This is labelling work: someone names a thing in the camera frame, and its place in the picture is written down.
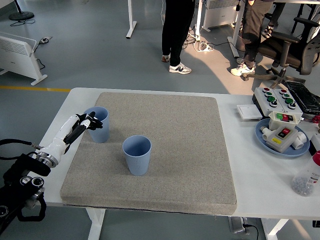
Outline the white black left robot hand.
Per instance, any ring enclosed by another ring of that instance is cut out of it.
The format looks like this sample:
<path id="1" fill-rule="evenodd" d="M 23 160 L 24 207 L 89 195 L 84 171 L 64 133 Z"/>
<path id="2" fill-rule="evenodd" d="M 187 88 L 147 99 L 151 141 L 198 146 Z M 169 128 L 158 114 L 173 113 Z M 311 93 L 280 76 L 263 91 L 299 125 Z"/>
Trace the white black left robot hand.
<path id="1" fill-rule="evenodd" d="M 82 134 L 85 130 L 102 129 L 103 123 L 95 117 L 95 112 L 82 115 L 72 115 L 60 128 L 52 142 L 42 147 L 36 155 L 36 159 L 50 168 L 56 167 L 62 155 L 64 155 L 70 145 Z"/>

